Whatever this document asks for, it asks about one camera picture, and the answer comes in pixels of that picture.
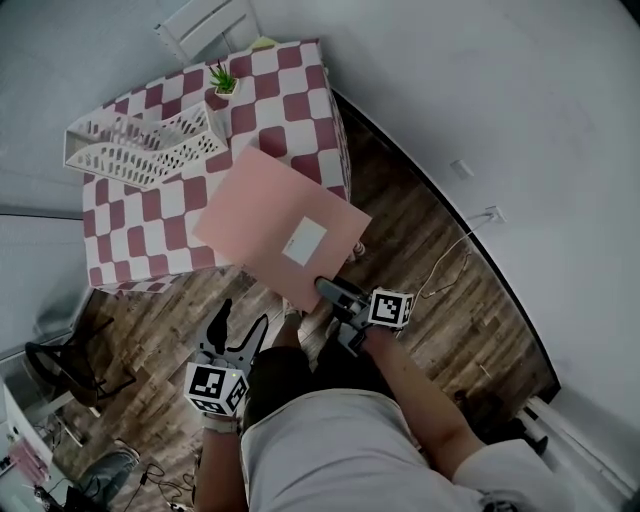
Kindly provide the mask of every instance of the white chair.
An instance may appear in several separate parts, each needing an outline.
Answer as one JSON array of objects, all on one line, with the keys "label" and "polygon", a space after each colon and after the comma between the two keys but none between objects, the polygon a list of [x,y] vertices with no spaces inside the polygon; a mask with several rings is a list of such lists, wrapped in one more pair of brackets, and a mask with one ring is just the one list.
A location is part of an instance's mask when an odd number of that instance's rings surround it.
[{"label": "white chair", "polygon": [[218,36],[229,52],[243,50],[260,37],[249,0],[191,0],[154,30],[185,66]]}]

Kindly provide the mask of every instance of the black shorts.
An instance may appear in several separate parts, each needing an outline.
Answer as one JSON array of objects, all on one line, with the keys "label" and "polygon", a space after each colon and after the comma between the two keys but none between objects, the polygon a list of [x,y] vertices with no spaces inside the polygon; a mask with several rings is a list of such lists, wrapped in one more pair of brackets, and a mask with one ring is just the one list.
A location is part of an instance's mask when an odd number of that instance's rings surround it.
[{"label": "black shorts", "polygon": [[291,400],[321,389],[364,389],[394,399],[368,354],[356,358],[334,340],[327,341],[320,351],[315,372],[301,349],[273,347],[256,356],[248,379],[245,430]]}]

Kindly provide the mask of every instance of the fiducial marker cube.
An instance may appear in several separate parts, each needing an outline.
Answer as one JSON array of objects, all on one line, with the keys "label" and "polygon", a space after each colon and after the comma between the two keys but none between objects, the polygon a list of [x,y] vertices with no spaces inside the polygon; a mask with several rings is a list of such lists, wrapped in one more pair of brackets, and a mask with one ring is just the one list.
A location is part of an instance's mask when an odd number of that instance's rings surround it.
[{"label": "fiducial marker cube", "polygon": [[412,293],[376,288],[371,295],[368,320],[372,324],[402,329],[409,323],[412,307]]},{"label": "fiducial marker cube", "polygon": [[249,390],[242,370],[189,363],[184,396],[203,413],[233,416]]}]

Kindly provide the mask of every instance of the small succulent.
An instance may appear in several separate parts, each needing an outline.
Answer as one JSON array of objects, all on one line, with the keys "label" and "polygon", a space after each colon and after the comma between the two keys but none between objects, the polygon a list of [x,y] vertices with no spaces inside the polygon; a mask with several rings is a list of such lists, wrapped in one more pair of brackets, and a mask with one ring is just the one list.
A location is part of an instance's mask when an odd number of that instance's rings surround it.
[{"label": "small succulent", "polygon": [[218,61],[215,69],[209,66],[209,71],[211,71],[211,85],[217,87],[218,92],[222,94],[233,92],[237,79],[220,64],[220,61]]}]

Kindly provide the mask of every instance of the potted plant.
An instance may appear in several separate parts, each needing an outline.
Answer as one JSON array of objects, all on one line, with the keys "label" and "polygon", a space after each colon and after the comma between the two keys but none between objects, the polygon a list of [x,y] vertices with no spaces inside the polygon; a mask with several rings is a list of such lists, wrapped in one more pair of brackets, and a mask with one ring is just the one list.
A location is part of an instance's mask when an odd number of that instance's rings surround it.
[{"label": "potted plant", "polygon": [[211,85],[216,88],[216,94],[222,99],[228,100],[238,89],[238,79],[229,73],[226,68],[220,64],[214,68],[209,66],[211,71]]}]

